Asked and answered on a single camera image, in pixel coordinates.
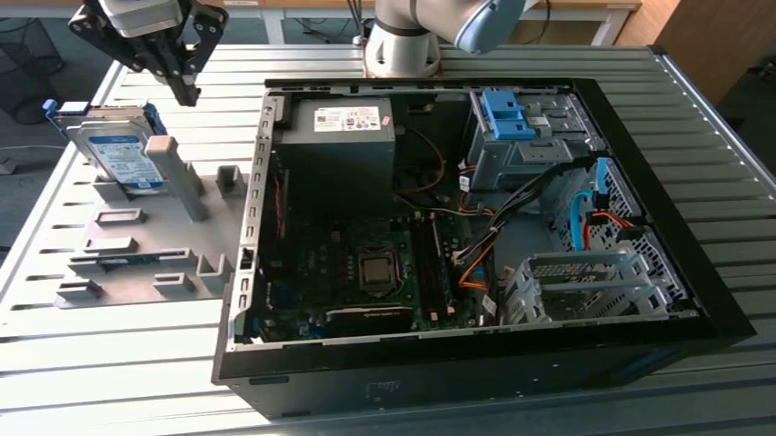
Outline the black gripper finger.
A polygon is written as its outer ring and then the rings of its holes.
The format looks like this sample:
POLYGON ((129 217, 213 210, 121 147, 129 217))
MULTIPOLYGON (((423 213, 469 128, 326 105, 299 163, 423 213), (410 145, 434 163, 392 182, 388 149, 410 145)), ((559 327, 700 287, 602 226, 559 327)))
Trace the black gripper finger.
POLYGON ((177 56, 132 57, 124 39, 160 31, 181 33, 188 7, 183 1, 84 1, 68 27, 132 71, 149 71, 176 98, 181 88, 177 56))
POLYGON ((197 34, 199 41, 192 48, 180 44, 181 52, 177 55, 179 80, 181 88, 176 91, 176 99, 180 105, 196 105, 200 90, 195 85, 195 77, 203 71, 211 54, 216 48, 224 33, 229 15, 225 10, 212 5, 204 5, 199 1, 183 1, 188 7, 187 17, 197 34))

